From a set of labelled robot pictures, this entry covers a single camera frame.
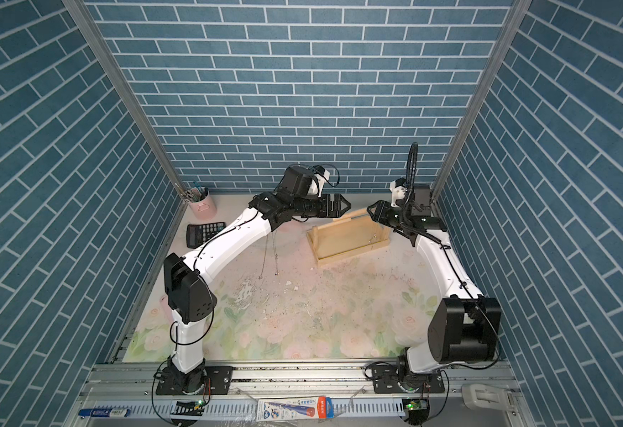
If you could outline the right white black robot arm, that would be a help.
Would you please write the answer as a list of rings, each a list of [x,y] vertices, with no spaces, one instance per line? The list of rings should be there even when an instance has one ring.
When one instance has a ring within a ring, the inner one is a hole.
[[[494,367],[502,309],[472,281],[457,257],[443,219],[434,216],[430,187],[400,178],[390,184],[390,201],[367,208],[373,222],[407,238],[426,261],[441,300],[427,327],[426,342],[406,348],[398,359],[402,378],[459,366]]]

